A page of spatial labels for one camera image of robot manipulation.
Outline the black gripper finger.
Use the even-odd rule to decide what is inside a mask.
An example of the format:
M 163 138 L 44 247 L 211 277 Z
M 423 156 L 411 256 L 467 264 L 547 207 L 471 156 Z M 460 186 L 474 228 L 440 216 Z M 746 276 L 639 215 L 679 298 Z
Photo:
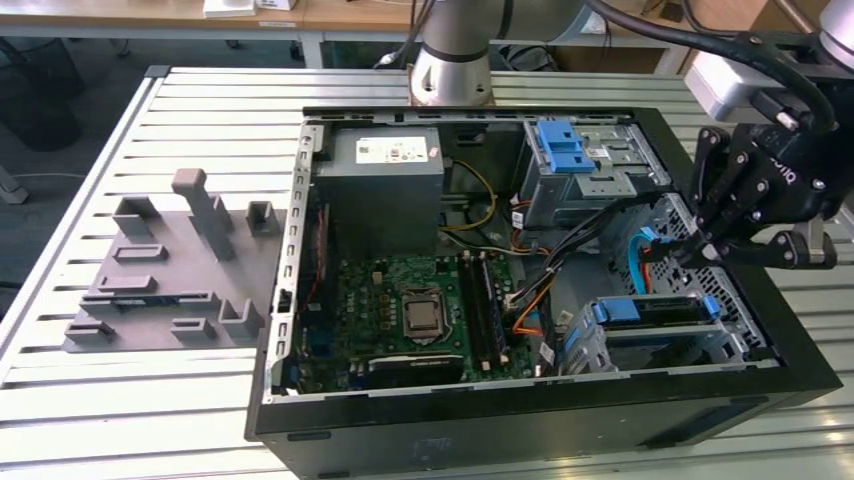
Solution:
M 695 233 L 679 254 L 686 265 L 748 265 L 752 259 L 751 128 L 700 129 L 688 203 Z
M 804 237 L 779 231 L 767 243 L 730 239 L 714 243 L 720 262 L 763 268 L 795 269 L 804 260 Z

